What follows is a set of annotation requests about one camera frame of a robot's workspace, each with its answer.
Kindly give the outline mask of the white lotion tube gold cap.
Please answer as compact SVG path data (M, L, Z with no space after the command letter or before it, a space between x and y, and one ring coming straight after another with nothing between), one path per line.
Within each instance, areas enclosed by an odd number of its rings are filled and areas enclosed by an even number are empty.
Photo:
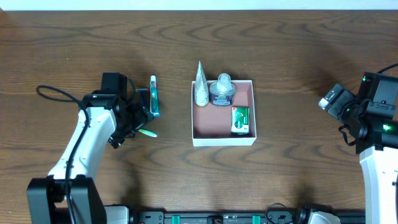
M200 61L198 62L198 69L195 80L194 98L197 106L206 106L209 103L208 84L205 77L205 72Z

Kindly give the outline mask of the blue disposable razor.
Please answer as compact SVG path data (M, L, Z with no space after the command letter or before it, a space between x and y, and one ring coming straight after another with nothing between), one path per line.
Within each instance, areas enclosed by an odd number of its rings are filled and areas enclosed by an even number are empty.
M138 93L140 96L140 102L144 106L148 107L147 99L150 96L149 89L148 88L138 88L138 89L136 89L136 93Z

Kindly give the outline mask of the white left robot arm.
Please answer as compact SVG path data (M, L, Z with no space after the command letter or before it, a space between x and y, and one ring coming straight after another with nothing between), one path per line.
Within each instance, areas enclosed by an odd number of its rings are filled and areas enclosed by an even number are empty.
M133 86L120 73L105 72L101 87L78 100L78 121L60 160L45 178L33 178L27 187L32 223L139 223L127 205L105 206L95 177L105 147L121 146L159 114L157 78L150 78L150 105L127 94Z

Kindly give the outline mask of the green Dettol soap bar pack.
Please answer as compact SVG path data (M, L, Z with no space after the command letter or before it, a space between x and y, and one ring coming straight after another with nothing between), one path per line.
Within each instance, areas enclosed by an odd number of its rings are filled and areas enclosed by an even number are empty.
M233 134L245 135L249 133L248 107L234 106L231 109L231 132Z

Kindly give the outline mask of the green toothbrush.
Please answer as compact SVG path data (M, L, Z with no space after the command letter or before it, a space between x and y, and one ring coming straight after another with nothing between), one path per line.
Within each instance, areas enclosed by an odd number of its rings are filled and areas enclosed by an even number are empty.
M142 134L145 134L147 136L150 136L152 138L156 138L157 137L156 133L154 133L152 131L149 131L149 130L146 130L146 129L140 129L139 132L142 133Z

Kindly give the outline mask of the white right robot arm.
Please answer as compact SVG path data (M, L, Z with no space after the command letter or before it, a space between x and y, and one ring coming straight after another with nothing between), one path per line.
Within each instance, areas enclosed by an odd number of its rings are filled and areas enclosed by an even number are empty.
M358 94L338 111L364 177L366 223L397 223L397 78L366 72Z

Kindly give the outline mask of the teal toothpaste tube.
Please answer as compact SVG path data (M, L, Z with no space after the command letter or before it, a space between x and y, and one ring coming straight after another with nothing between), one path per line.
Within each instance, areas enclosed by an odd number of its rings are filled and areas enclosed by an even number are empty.
M160 117L157 77L150 76L150 112L154 117Z

